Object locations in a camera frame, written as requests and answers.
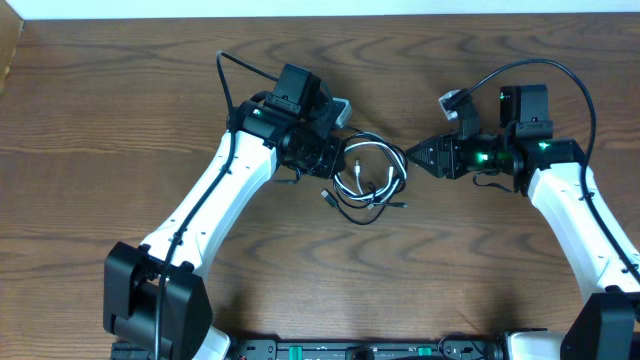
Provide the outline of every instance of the black cable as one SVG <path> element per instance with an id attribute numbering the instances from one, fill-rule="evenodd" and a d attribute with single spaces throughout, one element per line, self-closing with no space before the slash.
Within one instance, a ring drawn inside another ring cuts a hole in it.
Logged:
<path id="1" fill-rule="evenodd" d="M 220 50 L 216 53 L 216 67 L 218 68 L 218 76 L 220 76 L 220 82 L 222 83 L 222 91 L 224 91 L 224 98 L 227 100 L 227 108 L 229 109 L 229 116 L 231 116 L 231 114 L 233 114 L 233 103 L 231 102 L 231 93 L 229 92 L 229 85 L 227 85 L 227 80 L 224 77 L 224 72 L 222 71 L 222 65 L 221 65 L 221 57 L 225 57 L 231 61 L 233 61 L 234 63 L 242 66 L 245 69 L 249 69 L 251 71 L 253 71 L 254 73 L 260 75 L 260 76 L 264 76 L 269 80 L 273 80 L 273 81 L 278 81 L 278 78 L 276 76 L 273 76 L 269 73 L 266 73 L 254 66 L 251 66 L 243 61 L 241 61 L 240 59 L 234 57 L 233 55 L 229 55 L 226 52 L 224 52 L 223 50 Z"/>
<path id="2" fill-rule="evenodd" d="M 443 337 L 442 339 L 440 339 L 440 341 L 438 341 L 438 352 L 440 352 L 440 354 L 442 354 L 442 356 L 445 359 L 451 359 L 451 360 L 456 360 L 452 357 L 447 356 L 444 353 L 444 344 L 447 342 L 447 338 L 451 337 L 451 336 L 455 336 L 455 335 L 462 335 L 465 338 L 467 338 L 467 340 L 471 343 L 471 345 L 473 345 L 473 347 L 476 349 L 477 352 L 479 352 L 482 356 L 475 358 L 473 360 L 485 360 L 486 359 L 486 355 L 484 353 L 484 351 L 480 350 L 480 348 L 478 347 L 478 345 L 476 345 L 476 343 L 473 341 L 473 339 L 471 339 L 471 337 L 469 335 L 467 335 L 466 333 L 463 332 L 452 332 L 448 335 L 445 335 L 445 337 Z"/>
<path id="3" fill-rule="evenodd" d="M 400 149 L 398 146 L 391 144 L 387 141 L 385 141 L 383 138 L 381 138 L 380 136 L 374 134 L 374 133 L 369 133 L 369 132 L 364 132 L 361 131 L 357 128 L 351 127 L 351 126 L 344 126 L 343 128 L 340 129 L 335 129 L 335 130 L 351 130 L 354 131 L 355 134 L 348 136 L 347 138 L 345 138 L 343 141 L 345 143 L 348 143 L 351 140 L 354 139 L 366 139 L 366 140 L 370 140 L 372 142 L 376 142 L 379 143 L 380 145 L 378 145 L 377 147 L 382 151 L 383 154 L 385 154 L 385 156 L 387 157 L 387 159 L 389 160 L 389 162 L 391 163 L 391 166 L 393 166 L 396 170 L 396 174 L 391 178 L 391 181 L 389 184 L 395 184 L 397 183 L 395 189 L 391 189 L 389 188 L 388 191 L 393 191 L 392 193 L 387 193 L 389 194 L 389 196 L 387 197 L 387 195 L 378 195 L 376 196 L 376 191 L 378 189 L 376 189 L 375 185 L 373 185 L 372 183 L 368 183 L 368 187 L 369 187 L 369 192 L 366 192 L 364 194 L 361 194 L 357 197 L 370 197 L 367 200 L 357 200 L 357 199 L 353 199 L 353 195 L 347 194 L 345 192 L 345 190 L 342 188 L 342 186 L 339 186 L 338 182 L 341 182 L 341 178 L 340 178 L 340 174 L 336 174 L 336 176 L 334 176 L 333 178 L 333 189 L 335 191 L 335 196 L 333 194 L 331 194 L 328 190 L 325 189 L 325 191 L 327 192 L 326 195 L 324 195 L 323 192 L 323 197 L 325 198 L 325 200 L 334 208 L 336 208 L 340 214 L 342 214 L 342 216 L 344 216 L 348 221 L 356 224 L 356 225 L 369 225 L 371 223 L 373 223 L 374 221 L 376 221 L 380 215 L 382 215 L 382 212 L 384 211 L 384 209 L 387 206 L 391 206 L 391 207 L 406 207 L 406 204 L 404 203 L 393 203 L 391 202 L 391 199 L 393 198 L 394 195 L 402 192 L 405 187 L 406 187 L 406 180 L 405 178 L 402 176 L 403 171 L 406 172 L 407 171 L 407 157 L 405 152 Z M 402 163 L 398 163 L 397 160 L 394 160 L 394 157 L 397 156 L 399 159 L 402 160 Z M 347 197 L 348 199 L 352 200 L 352 201 L 359 201 L 359 202 L 363 202 L 363 205 L 354 205 L 349 203 L 347 200 L 345 200 L 345 198 L 343 198 L 342 195 L 340 195 L 340 193 L 344 194 L 345 197 Z M 380 206 L 380 210 L 376 213 L 376 215 L 374 215 L 374 217 L 370 220 L 366 220 L 366 221 L 361 221 L 361 220 L 356 220 L 353 217 L 351 217 L 349 214 L 347 214 L 340 206 L 340 203 L 352 208 L 352 209 L 365 209 L 365 208 L 372 208 L 372 206 Z"/>
<path id="4" fill-rule="evenodd" d="M 270 94 L 271 91 L 260 91 L 259 93 L 254 94 L 249 100 L 253 101 L 254 103 L 259 103 L 261 101 L 264 101 L 264 99 L 266 99 Z"/>
<path id="5" fill-rule="evenodd" d="M 593 147 L 596 141 L 597 117 L 596 117 L 596 110 L 593 105 L 593 100 L 591 99 L 591 95 L 589 94 L 589 90 L 587 90 L 587 87 L 576 76 L 576 74 L 574 74 L 571 70 L 569 70 L 566 66 L 560 64 L 559 62 L 549 60 L 549 59 L 527 59 L 527 60 L 517 61 L 495 70 L 491 74 L 487 75 L 484 79 L 480 80 L 477 84 L 473 85 L 471 88 L 460 91 L 458 93 L 460 95 L 458 94 L 454 95 L 449 101 L 445 103 L 446 108 L 452 109 L 453 107 L 455 107 L 456 104 L 460 103 L 462 99 L 467 97 L 473 91 L 475 91 L 476 89 L 484 85 L 487 81 L 491 80 L 493 77 L 499 75 L 500 73 L 506 70 L 509 70 L 511 68 L 514 68 L 516 66 L 528 65 L 528 64 L 547 64 L 547 65 L 555 66 L 556 68 L 562 70 L 566 75 L 568 75 L 571 78 L 571 80 L 573 80 L 582 91 L 582 94 L 584 95 L 584 98 L 587 102 L 587 106 L 589 108 L 589 117 L 591 118 L 591 133 L 589 134 L 589 144 L 587 145 L 587 151 L 585 152 L 585 155 L 584 155 L 584 161 L 582 162 L 582 165 L 580 167 L 580 189 L 582 190 L 582 196 L 587 203 L 587 207 L 591 211 L 591 215 L 593 216 L 596 223 L 604 233 L 607 240 L 609 240 L 609 243 L 611 244 L 613 249 L 616 251 L 620 259 L 626 266 L 627 271 L 630 272 L 631 275 L 634 277 L 634 279 L 638 282 L 638 284 L 640 284 L 640 273 L 638 272 L 638 269 L 631 263 L 627 255 L 624 253 L 624 251 L 620 247 L 620 244 L 618 244 L 615 237 L 613 236 L 613 234 L 611 233 L 607 225 L 604 223 L 604 220 L 602 220 L 600 213 L 598 213 L 598 209 L 596 209 L 595 205 L 593 204 L 593 200 L 591 199 L 591 195 L 587 187 L 587 168 L 589 166 L 589 160 L 591 159 L 591 154 L 593 153 Z"/>
<path id="6" fill-rule="evenodd" d="M 473 185 L 475 186 L 487 186 L 487 187 L 494 187 L 496 189 L 500 189 L 502 191 L 506 191 L 510 194 L 517 194 L 518 190 L 511 190 L 508 187 L 502 185 L 502 184 L 498 184 L 498 183 L 488 183 L 488 184 L 480 184 L 478 183 L 478 177 L 480 177 L 480 175 L 488 175 L 488 176 L 496 176 L 498 174 L 497 171 L 478 171 L 477 173 L 473 174 Z"/>
<path id="7" fill-rule="evenodd" d="M 296 170 L 296 178 L 295 179 L 284 179 L 284 180 L 279 180 L 279 179 L 275 179 L 273 180 L 274 182 L 280 183 L 280 184 L 290 184 L 290 185 L 295 185 L 298 183 L 298 181 L 300 181 L 300 179 L 302 178 L 302 170 L 300 170 L 299 167 L 291 164 L 291 166 L 293 166 Z"/>
<path id="8" fill-rule="evenodd" d="M 218 51 L 218 53 L 216 54 L 216 67 L 218 69 L 218 75 L 220 76 L 220 82 L 222 84 L 222 90 L 224 91 L 224 97 L 227 102 L 229 116 L 231 116 L 233 114 L 233 101 L 231 100 L 231 93 L 229 92 L 229 86 L 227 85 L 227 81 L 224 77 L 224 72 L 222 71 L 222 65 L 220 63 L 221 57 L 223 56 L 233 61 L 234 63 L 246 69 L 249 69 L 255 73 L 258 73 L 259 75 L 262 75 L 268 79 L 271 79 L 273 81 L 278 81 L 278 78 L 262 70 L 256 69 L 251 65 L 248 65 L 238 60 L 237 58 L 233 57 L 232 55 L 225 53 L 224 51 Z M 173 254 L 175 253 L 176 248 L 182 241 L 182 235 L 184 234 L 185 231 L 187 231 L 187 226 L 189 226 L 189 223 L 191 222 L 193 217 L 196 215 L 198 210 L 200 210 L 200 208 L 202 207 L 204 202 L 207 200 L 209 195 L 211 195 L 211 193 L 216 188 L 216 186 L 218 186 L 218 184 L 220 183 L 224 175 L 231 168 L 231 163 L 233 162 L 235 151 L 236 151 L 236 131 L 230 130 L 229 132 L 231 135 L 231 142 L 229 144 L 229 156 L 227 157 L 227 161 L 220 169 L 220 173 L 218 173 L 218 176 L 216 176 L 216 178 L 213 180 L 211 185 L 209 185 L 207 190 L 202 194 L 198 202 L 193 206 L 191 211 L 189 211 L 189 214 L 187 214 L 187 216 L 185 217 L 184 221 L 182 222 L 178 230 L 173 234 L 173 238 L 171 239 L 171 245 L 169 246 L 169 251 L 167 251 L 167 256 L 164 260 L 164 264 L 162 265 L 162 270 L 160 272 L 160 279 L 158 284 L 159 295 L 158 295 L 158 301 L 156 302 L 156 309 L 155 309 L 156 321 L 155 321 L 155 327 L 154 327 L 154 358 L 156 360 L 160 359 L 160 340 L 162 339 L 162 334 L 161 334 L 162 306 L 164 303 L 165 287 L 167 282 L 167 275 L 169 274 L 169 268 L 171 266 L 171 260 L 173 259 Z"/>

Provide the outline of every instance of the white cable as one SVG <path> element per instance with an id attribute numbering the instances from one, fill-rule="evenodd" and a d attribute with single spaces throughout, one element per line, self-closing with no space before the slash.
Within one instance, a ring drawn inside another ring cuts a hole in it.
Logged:
<path id="1" fill-rule="evenodd" d="M 362 186 L 360 186 L 360 160 L 356 160 L 356 166 L 353 167 L 353 172 L 356 174 L 356 184 L 358 184 L 358 190 L 360 190 L 360 195 L 364 195 L 362 191 Z"/>
<path id="2" fill-rule="evenodd" d="M 348 186 L 346 186 L 343 182 L 342 179 L 340 177 L 340 173 L 336 174 L 334 176 L 334 180 L 337 184 L 337 188 L 338 190 L 340 190 L 340 192 L 342 192 L 347 198 L 353 200 L 353 201 L 359 201 L 359 202 L 369 202 L 372 204 L 384 204 L 386 203 L 391 196 L 393 196 L 393 194 L 395 193 L 395 191 L 398 189 L 398 186 L 401 183 L 401 180 L 396 178 L 394 181 L 394 171 L 396 169 L 400 169 L 399 172 L 399 176 L 402 178 L 402 181 L 406 181 L 407 180 L 407 172 L 405 169 L 405 161 L 404 161 L 404 157 L 399 156 L 398 151 L 394 148 L 392 148 L 391 146 L 387 145 L 386 143 L 384 143 L 384 139 L 374 133 L 371 132 L 364 132 L 361 133 L 364 135 L 368 135 L 371 136 L 375 139 L 379 139 L 379 141 L 373 139 L 370 141 L 363 141 L 363 142 L 359 142 L 359 143 L 355 143 L 352 145 L 349 145 L 345 148 L 344 150 L 344 154 L 345 156 L 353 151 L 354 149 L 361 147 L 361 146 L 377 146 L 378 148 L 380 148 L 380 150 L 382 150 L 392 162 L 395 162 L 395 166 L 390 166 L 389 167 L 389 174 L 388 174 L 388 180 L 387 180 L 387 184 L 381 188 L 381 189 L 377 189 L 374 193 L 369 193 L 366 194 L 364 193 L 364 191 L 362 190 L 362 185 L 360 183 L 360 173 L 361 173 L 361 166 L 360 166 L 360 161 L 356 160 L 356 164 L 354 166 L 354 174 L 355 174 L 355 178 L 356 178 L 356 185 L 358 187 L 358 191 L 360 192 L 360 194 L 356 194 L 355 191 L 351 190 Z"/>

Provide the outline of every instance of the black plastic housing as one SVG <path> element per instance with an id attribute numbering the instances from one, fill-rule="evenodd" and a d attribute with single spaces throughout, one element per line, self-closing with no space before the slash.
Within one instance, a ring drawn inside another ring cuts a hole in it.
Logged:
<path id="1" fill-rule="evenodd" d="M 264 139 L 265 145 L 272 148 L 282 141 L 296 118 L 247 100 L 236 109 L 234 121 L 239 125 L 238 130 Z"/>
<path id="2" fill-rule="evenodd" d="M 144 248 L 118 242 L 104 263 L 103 325 L 111 334 L 153 349 L 161 263 Z M 193 266 L 171 266 L 162 308 L 160 355 L 172 360 L 192 359 L 211 326 L 213 313 L 204 282 Z"/>
<path id="3" fill-rule="evenodd" d="M 407 150 L 407 157 L 431 175 L 457 179 L 471 171 L 517 175 L 523 169 L 518 151 L 505 148 L 497 135 L 477 134 L 461 140 L 459 131 L 437 135 Z"/>
<path id="4" fill-rule="evenodd" d="M 629 359 L 636 317 L 630 296 L 637 294 L 592 294 L 562 341 L 560 359 Z"/>
<path id="5" fill-rule="evenodd" d="M 320 78 L 301 67 L 286 64 L 265 106 L 297 118 L 306 118 L 316 100 Z"/>
<path id="6" fill-rule="evenodd" d="M 530 180 L 537 169 L 550 169 L 552 164 L 584 162 L 584 152 L 573 139 L 523 140 L 513 145 L 521 154 L 524 167 L 514 175 L 514 188 L 523 196 L 529 192 Z"/>
<path id="7" fill-rule="evenodd" d="M 322 140 L 302 127 L 289 129 L 279 148 L 284 165 L 293 165 L 319 178 L 328 179 L 346 166 L 342 140 L 335 137 Z"/>
<path id="8" fill-rule="evenodd" d="M 553 122 L 549 119 L 549 95 L 546 85 L 504 86 L 500 88 L 500 127 L 514 123 L 518 139 L 551 139 Z"/>

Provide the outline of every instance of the wire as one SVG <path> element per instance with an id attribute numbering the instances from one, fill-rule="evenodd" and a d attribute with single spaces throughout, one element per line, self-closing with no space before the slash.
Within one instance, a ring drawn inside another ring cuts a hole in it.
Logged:
<path id="1" fill-rule="evenodd" d="M 597 117 L 596 117 L 596 110 L 593 105 L 593 100 L 591 99 L 591 95 L 589 94 L 589 90 L 587 90 L 587 87 L 578 78 L 578 76 L 576 76 L 576 74 L 574 74 L 571 70 L 569 70 L 566 66 L 560 64 L 559 62 L 549 60 L 549 59 L 527 59 L 527 60 L 517 61 L 511 64 L 507 64 L 495 70 L 491 74 L 487 75 L 484 79 L 480 80 L 478 83 L 473 85 L 471 88 L 460 91 L 458 93 L 460 95 L 458 94 L 454 95 L 454 97 L 452 97 L 446 103 L 446 107 L 448 109 L 455 107 L 455 105 L 460 103 L 462 99 L 467 97 L 473 91 L 477 90 L 479 87 L 484 85 L 487 81 L 491 80 L 493 77 L 499 75 L 500 73 L 506 70 L 509 70 L 511 68 L 514 68 L 516 66 L 528 65 L 528 64 L 547 64 L 547 65 L 555 66 L 556 68 L 562 70 L 566 75 L 568 75 L 571 78 L 571 80 L 573 80 L 582 91 L 582 94 L 584 95 L 584 98 L 587 102 L 587 106 L 589 108 L 589 117 L 591 119 L 591 132 L 589 134 L 589 144 L 587 145 L 587 151 L 585 152 L 585 155 L 584 155 L 584 161 L 582 162 L 582 165 L 580 167 L 580 188 L 582 190 L 582 196 L 587 203 L 587 207 L 591 211 L 591 215 L 595 219 L 596 223 L 604 233 L 605 237 L 607 238 L 607 240 L 609 241 L 613 249 L 616 251 L 620 259 L 626 266 L 627 271 L 631 273 L 633 278 L 638 282 L 638 284 L 640 284 L 640 273 L 638 272 L 637 267 L 633 263 L 631 263 L 627 255 L 624 253 L 624 250 L 622 250 L 622 247 L 620 247 L 620 244 L 618 244 L 615 237 L 613 236 L 613 234 L 605 224 L 604 220 L 602 220 L 602 217 L 600 216 L 598 209 L 596 209 L 596 206 L 593 203 L 591 194 L 587 187 L 587 168 L 589 167 L 589 160 L 591 159 L 591 154 L 593 153 L 593 147 L 596 141 Z"/>
<path id="2" fill-rule="evenodd" d="M 229 116 L 233 114 L 233 103 L 231 102 L 231 93 L 229 92 L 229 85 L 227 85 L 227 80 L 225 79 L 224 72 L 222 71 L 222 64 L 220 61 L 222 57 L 225 57 L 233 61 L 234 63 L 242 66 L 243 68 L 249 69 L 260 76 L 264 76 L 269 80 L 278 81 L 278 77 L 273 76 L 267 72 L 264 72 L 254 66 L 251 66 L 241 61 L 240 59 L 236 58 L 235 56 L 227 54 L 223 50 L 218 51 L 216 53 L 216 67 L 218 68 L 218 76 L 220 76 L 220 82 L 222 83 L 222 91 L 224 91 L 224 98 L 227 100 L 227 108 L 229 109 Z"/>
<path id="3" fill-rule="evenodd" d="M 452 359 L 455 360 L 452 357 L 449 357 L 447 354 L 444 353 L 444 344 L 447 342 L 447 338 L 451 337 L 451 336 L 455 336 L 455 335 L 462 335 L 465 338 L 467 338 L 467 340 L 471 343 L 471 345 L 473 345 L 474 349 L 479 352 L 480 354 L 482 354 L 482 356 L 475 358 L 473 360 L 485 360 L 486 359 L 486 355 L 484 353 L 484 351 L 480 350 L 480 348 L 478 347 L 478 345 L 476 345 L 476 343 L 473 341 L 473 339 L 471 339 L 471 337 L 469 335 L 467 335 L 466 333 L 463 332 L 452 332 L 448 335 L 445 335 L 445 337 L 443 337 L 442 339 L 440 339 L 440 341 L 438 341 L 438 352 L 440 352 L 440 354 L 442 354 L 442 356 L 445 359 Z"/>
<path id="4" fill-rule="evenodd" d="M 509 189 L 508 187 L 502 185 L 502 184 L 498 184 L 498 183 L 488 183 L 488 184 L 480 184 L 478 183 L 478 178 L 480 177 L 480 175 L 487 175 L 487 176 L 496 176 L 498 175 L 498 171 L 497 170 L 491 170 L 491 171 L 478 171 L 477 173 L 473 174 L 473 185 L 475 186 L 487 186 L 487 187 L 494 187 L 496 189 L 500 189 L 502 191 L 508 192 L 509 194 L 517 194 L 518 190 L 517 189 Z"/>
<path id="5" fill-rule="evenodd" d="M 277 77 L 270 75 L 262 70 L 259 70 L 251 65 L 248 65 L 240 61 L 239 59 L 235 58 L 234 56 L 227 54 L 224 51 L 218 51 L 218 53 L 216 54 L 216 67 L 218 69 L 218 75 L 220 76 L 220 82 L 222 84 L 222 90 L 224 91 L 224 97 L 227 102 L 229 116 L 232 116 L 233 114 L 233 101 L 231 99 L 231 93 L 229 92 L 229 86 L 227 85 L 227 81 L 224 77 L 224 72 L 222 71 L 222 65 L 220 63 L 221 57 L 225 57 L 233 61 L 234 63 L 246 69 L 249 69 L 255 73 L 258 73 L 259 75 L 264 76 L 270 80 L 278 81 Z M 191 222 L 193 217 L 198 213 L 198 210 L 200 210 L 200 208 L 202 207 L 204 202 L 207 200 L 209 195 L 211 195 L 211 193 L 218 186 L 218 184 L 220 183 L 224 175 L 231 168 L 231 163 L 233 162 L 235 151 L 236 151 L 236 131 L 230 130 L 229 132 L 231 134 L 231 141 L 229 144 L 229 156 L 227 157 L 227 161 L 220 169 L 220 173 L 218 173 L 218 176 L 216 176 L 216 178 L 213 180 L 211 185 L 209 185 L 207 190 L 205 190 L 205 192 L 202 194 L 198 202 L 193 206 L 191 211 L 189 211 L 189 214 L 187 214 L 187 216 L 185 217 L 184 221 L 182 222 L 178 230 L 173 234 L 173 238 L 171 239 L 171 245 L 169 246 L 169 250 L 167 251 L 167 256 L 164 260 L 164 264 L 162 265 L 159 284 L 158 284 L 159 296 L 158 296 L 158 301 L 156 302 L 156 309 L 155 309 L 156 321 L 155 321 L 155 327 L 154 327 L 154 358 L 156 360 L 160 359 L 160 341 L 162 339 L 162 333 L 161 333 L 162 332 L 162 306 L 163 306 L 164 297 L 165 297 L 167 275 L 169 274 L 169 268 L 171 266 L 173 254 L 175 253 L 178 245 L 182 242 L 182 236 L 184 235 L 185 231 L 187 231 L 187 226 L 189 226 L 189 223 Z"/>
<path id="6" fill-rule="evenodd" d="M 375 146 L 379 148 L 387 157 L 391 166 L 389 167 L 389 174 L 387 183 L 384 187 L 376 189 L 372 183 L 367 183 L 369 192 L 365 192 L 360 182 L 360 162 L 357 160 L 354 168 L 357 190 L 352 190 L 344 184 L 341 178 L 341 174 L 337 173 L 333 177 L 333 189 L 335 196 L 329 193 L 326 189 L 323 191 L 323 197 L 332 206 L 335 207 L 342 216 L 344 216 L 350 222 L 356 225 L 369 225 L 376 221 L 387 206 L 392 207 L 407 207 L 405 203 L 392 203 L 393 196 L 399 192 L 402 192 L 406 186 L 407 181 L 407 158 L 398 146 L 386 142 L 381 136 L 371 133 L 360 131 L 356 128 L 346 126 L 345 129 L 352 130 L 356 134 L 347 137 L 344 142 L 349 143 L 355 139 L 364 139 L 367 141 L 356 142 L 354 144 L 346 146 L 344 155 L 354 151 L 357 148 L 363 146 Z M 362 205 L 355 205 L 348 200 L 362 203 Z M 340 203 L 352 209 L 372 209 L 376 206 L 380 206 L 380 210 L 374 215 L 374 217 L 367 221 L 356 220 L 347 214 L 340 206 Z"/>

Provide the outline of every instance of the wooden table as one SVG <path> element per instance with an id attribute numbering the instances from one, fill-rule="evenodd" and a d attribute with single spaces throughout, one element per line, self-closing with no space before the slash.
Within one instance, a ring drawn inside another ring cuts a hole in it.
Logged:
<path id="1" fill-rule="evenodd" d="M 561 61 L 592 92 L 592 166 L 640 245 L 638 15 L 33 21 L 0 99 L 3 358 L 108 356 L 104 258 L 153 231 L 217 149 L 218 49 L 276 74 L 285 63 L 313 70 L 352 101 L 354 126 L 402 148 L 453 127 L 436 102 L 445 92 L 514 60 Z M 226 69 L 236 102 L 273 86 Z M 531 83 L 548 84 L 556 136 L 586 146 L 579 90 L 540 65 L 474 94 L 483 126 L 498 128 L 501 85 Z M 327 206 L 327 181 L 266 184 L 211 270 L 215 325 L 331 339 L 568 329 L 578 287 L 528 199 L 410 170 L 397 197 L 409 208 L 367 227 Z"/>

